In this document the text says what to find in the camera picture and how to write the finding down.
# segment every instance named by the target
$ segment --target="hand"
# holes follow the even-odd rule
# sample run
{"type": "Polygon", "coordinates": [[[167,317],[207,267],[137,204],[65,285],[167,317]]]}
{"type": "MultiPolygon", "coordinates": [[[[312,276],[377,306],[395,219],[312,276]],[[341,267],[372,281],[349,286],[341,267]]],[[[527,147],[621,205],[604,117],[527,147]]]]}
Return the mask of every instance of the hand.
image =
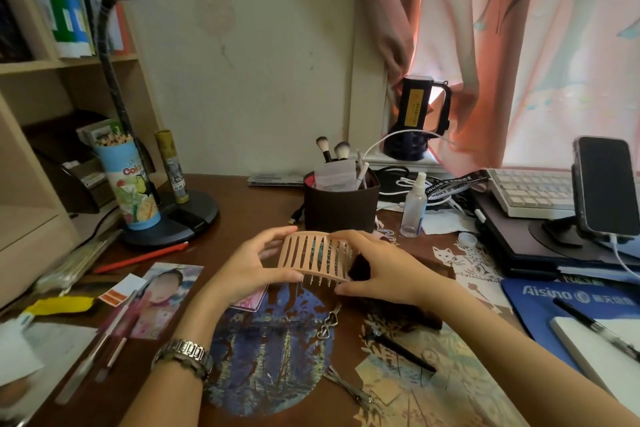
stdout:
{"type": "Polygon", "coordinates": [[[446,277],[425,267],[404,250],[371,234],[346,230],[333,233],[331,237],[347,241],[364,255],[371,266],[369,280],[339,284],[335,287],[336,294],[434,309],[435,292],[446,284],[446,277]]]}
{"type": "Polygon", "coordinates": [[[251,295],[260,287],[276,282],[302,282],[304,276],[291,269],[262,267],[261,260],[280,253],[284,238],[298,227],[264,230],[247,240],[216,273],[207,288],[216,289],[215,295],[228,307],[251,295]]]}

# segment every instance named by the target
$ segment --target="white keyboard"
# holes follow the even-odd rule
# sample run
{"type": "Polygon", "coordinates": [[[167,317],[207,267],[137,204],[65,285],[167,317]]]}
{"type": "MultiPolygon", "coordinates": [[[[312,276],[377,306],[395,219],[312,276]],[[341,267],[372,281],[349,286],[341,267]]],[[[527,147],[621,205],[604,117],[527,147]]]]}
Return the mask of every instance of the white keyboard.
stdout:
{"type": "MultiPolygon", "coordinates": [[[[487,169],[489,187],[500,206],[512,218],[557,220],[575,214],[569,171],[487,169]]],[[[636,194],[640,183],[636,180],[636,194]]]]}

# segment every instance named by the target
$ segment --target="pink comb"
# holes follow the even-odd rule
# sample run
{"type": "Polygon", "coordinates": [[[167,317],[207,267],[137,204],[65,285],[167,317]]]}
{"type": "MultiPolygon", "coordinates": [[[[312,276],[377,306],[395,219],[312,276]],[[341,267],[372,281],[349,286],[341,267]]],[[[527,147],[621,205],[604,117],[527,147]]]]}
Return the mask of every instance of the pink comb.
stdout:
{"type": "Polygon", "coordinates": [[[305,275],[336,282],[350,282],[347,275],[356,258],[346,241],[330,239],[328,233],[296,232],[284,239],[278,267],[288,267],[305,275]]]}

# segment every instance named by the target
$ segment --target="metal watch band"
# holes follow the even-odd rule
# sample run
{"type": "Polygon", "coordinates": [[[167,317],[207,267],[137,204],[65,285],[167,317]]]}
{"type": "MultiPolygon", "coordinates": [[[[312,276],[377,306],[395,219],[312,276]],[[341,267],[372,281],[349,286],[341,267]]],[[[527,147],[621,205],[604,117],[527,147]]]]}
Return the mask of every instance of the metal watch band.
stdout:
{"type": "Polygon", "coordinates": [[[165,344],[151,363],[151,369],[160,360],[174,360],[193,370],[194,374],[206,382],[213,368],[213,359],[207,350],[193,341],[174,339],[165,344]]]}

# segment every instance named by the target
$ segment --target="plastic bottle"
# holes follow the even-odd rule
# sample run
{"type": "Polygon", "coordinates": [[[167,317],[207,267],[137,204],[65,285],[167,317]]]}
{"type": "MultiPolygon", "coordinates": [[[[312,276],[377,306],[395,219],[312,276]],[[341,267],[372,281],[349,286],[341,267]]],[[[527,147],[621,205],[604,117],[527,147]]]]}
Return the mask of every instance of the plastic bottle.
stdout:
{"type": "Polygon", "coordinates": [[[420,225],[424,209],[427,206],[427,196],[424,194],[426,177],[427,174],[424,172],[418,172],[418,177],[413,183],[411,191],[406,195],[402,223],[400,224],[400,234],[403,237],[415,238],[420,234],[420,225]]]}

